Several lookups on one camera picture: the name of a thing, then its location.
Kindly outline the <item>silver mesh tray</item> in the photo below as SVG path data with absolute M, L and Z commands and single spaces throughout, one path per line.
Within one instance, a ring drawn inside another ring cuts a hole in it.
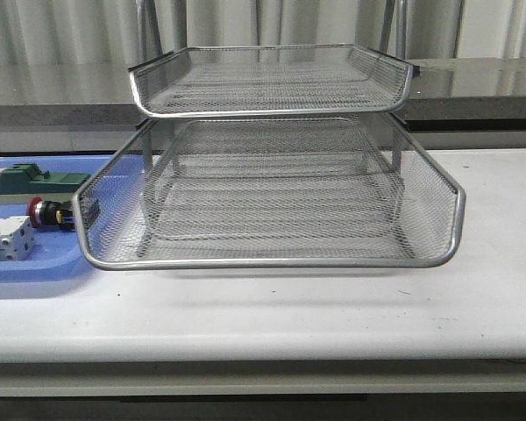
M 150 118 L 235 118 L 394 111 L 416 68 L 353 44 L 190 46 L 130 68 Z
M 463 188 L 389 114 L 150 120 L 73 199 L 104 270 L 432 268 Z
M 359 177 L 180 179 L 142 196 L 151 233 L 169 240 L 378 237 L 400 189 Z

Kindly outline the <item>red emergency stop button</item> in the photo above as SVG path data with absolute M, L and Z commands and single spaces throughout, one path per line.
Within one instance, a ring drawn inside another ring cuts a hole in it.
M 75 230 L 75 207 L 71 201 L 56 202 L 35 196 L 27 205 L 26 215 L 33 228 L 58 227 L 64 232 Z

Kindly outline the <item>grey back counter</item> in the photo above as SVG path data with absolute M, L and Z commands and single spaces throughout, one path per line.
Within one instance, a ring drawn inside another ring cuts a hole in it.
M 526 58 L 418 65 L 397 115 L 425 148 L 526 147 Z M 0 156 L 114 151 L 140 121 L 123 65 L 0 65 Z

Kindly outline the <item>white circuit breaker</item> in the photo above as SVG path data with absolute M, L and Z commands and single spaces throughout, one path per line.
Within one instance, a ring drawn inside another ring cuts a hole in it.
M 0 218 L 0 261 L 25 260 L 35 246 L 28 216 Z

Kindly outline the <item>silver metal rack frame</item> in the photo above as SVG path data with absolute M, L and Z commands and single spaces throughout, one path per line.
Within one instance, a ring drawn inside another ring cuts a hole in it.
M 185 46 L 131 69 L 163 135 L 142 193 L 146 260 L 408 259 L 391 113 L 412 68 L 353 44 Z

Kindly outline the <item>green and beige switch module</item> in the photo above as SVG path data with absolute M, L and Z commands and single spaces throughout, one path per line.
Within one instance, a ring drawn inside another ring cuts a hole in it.
M 89 178 L 87 173 L 43 171 L 36 163 L 17 163 L 0 173 L 0 204 L 29 203 L 34 197 L 65 202 Z

